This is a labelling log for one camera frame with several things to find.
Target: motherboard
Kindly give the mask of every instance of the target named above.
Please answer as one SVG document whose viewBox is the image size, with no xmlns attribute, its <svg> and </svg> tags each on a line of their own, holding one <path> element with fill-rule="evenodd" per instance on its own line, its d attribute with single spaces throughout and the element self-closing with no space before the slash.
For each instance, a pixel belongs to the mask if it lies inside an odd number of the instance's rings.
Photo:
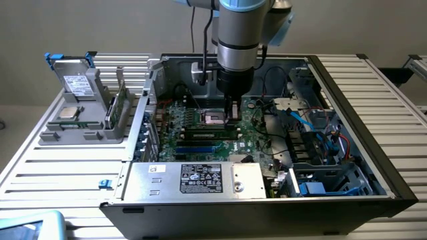
<svg viewBox="0 0 427 240">
<path fill-rule="evenodd" d="M 241 121 L 224 129 L 223 108 L 191 108 L 183 101 L 159 102 L 156 128 L 160 140 L 160 162 L 255 162 L 271 175 L 273 158 L 268 146 L 263 114 L 256 101 L 241 99 Z"/>
</svg>

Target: warning label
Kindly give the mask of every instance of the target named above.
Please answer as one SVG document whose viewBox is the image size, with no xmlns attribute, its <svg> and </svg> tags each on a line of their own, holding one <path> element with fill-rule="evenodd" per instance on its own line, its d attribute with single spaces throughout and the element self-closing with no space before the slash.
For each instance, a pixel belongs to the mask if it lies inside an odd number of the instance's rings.
<svg viewBox="0 0 427 240">
<path fill-rule="evenodd" d="M 220 164 L 183 164 L 180 186 L 183 194 L 215 194 L 223 192 Z"/>
<path fill-rule="evenodd" d="M 67 82 L 72 94 L 76 97 L 93 96 L 93 91 L 87 76 L 64 76 L 64 80 Z"/>
</svg>

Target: circuit board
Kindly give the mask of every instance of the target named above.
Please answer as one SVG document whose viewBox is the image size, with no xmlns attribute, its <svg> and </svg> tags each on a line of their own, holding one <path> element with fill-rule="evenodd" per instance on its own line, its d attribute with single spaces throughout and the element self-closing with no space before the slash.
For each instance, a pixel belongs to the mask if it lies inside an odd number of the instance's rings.
<svg viewBox="0 0 427 240">
<path fill-rule="evenodd" d="M 213 140 L 212 152 L 191 152 L 180 153 L 176 150 L 183 142 L 183 128 L 188 130 L 201 131 L 203 129 L 223 129 L 224 125 L 205 124 L 203 122 L 203 111 L 224 111 L 221 108 L 187 108 L 180 102 L 171 102 L 164 109 L 157 111 L 157 132 L 160 139 L 160 162 L 225 162 L 233 159 L 243 159 L 245 156 L 252 156 L 253 162 L 260 164 L 261 172 L 268 176 L 272 171 L 268 170 L 272 164 L 271 149 L 265 148 L 261 152 L 260 148 L 268 141 L 268 137 L 257 133 L 251 119 L 256 111 L 255 101 L 249 98 L 241 100 L 241 121 L 236 126 L 239 137 L 236 140 Z M 261 118 L 261 111 L 256 112 L 255 119 Z M 265 133 L 265 127 L 259 127 L 259 130 Z"/>
</svg>

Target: robotic arm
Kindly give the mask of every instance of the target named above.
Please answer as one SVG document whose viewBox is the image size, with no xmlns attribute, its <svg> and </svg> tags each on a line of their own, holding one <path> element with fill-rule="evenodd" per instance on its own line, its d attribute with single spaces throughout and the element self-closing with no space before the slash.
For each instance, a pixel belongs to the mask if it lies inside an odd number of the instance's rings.
<svg viewBox="0 0 427 240">
<path fill-rule="evenodd" d="M 191 7 L 219 12 L 213 18 L 212 42 L 217 46 L 217 67 L 199 64 L 207 81 L 207 70 L 216 72 L 216 88 L 224 93 L 225 125 L 241 120 L 241 96 L 251 90 L 259 45 L 280 45 L 292 17 L 288 0 L 175 0 Z"/>
</svg>

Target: barcode sticker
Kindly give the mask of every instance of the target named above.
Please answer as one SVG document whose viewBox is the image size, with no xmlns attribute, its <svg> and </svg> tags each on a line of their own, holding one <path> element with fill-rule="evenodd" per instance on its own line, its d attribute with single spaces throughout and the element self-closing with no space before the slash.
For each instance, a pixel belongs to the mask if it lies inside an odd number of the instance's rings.
<svg viewBox="0 0 427 240">
<path fill-rule="evenodd" d="M 65 83 L 76 97 L 93 96 L 87 76 L 64 76 Z"/>
</svg>

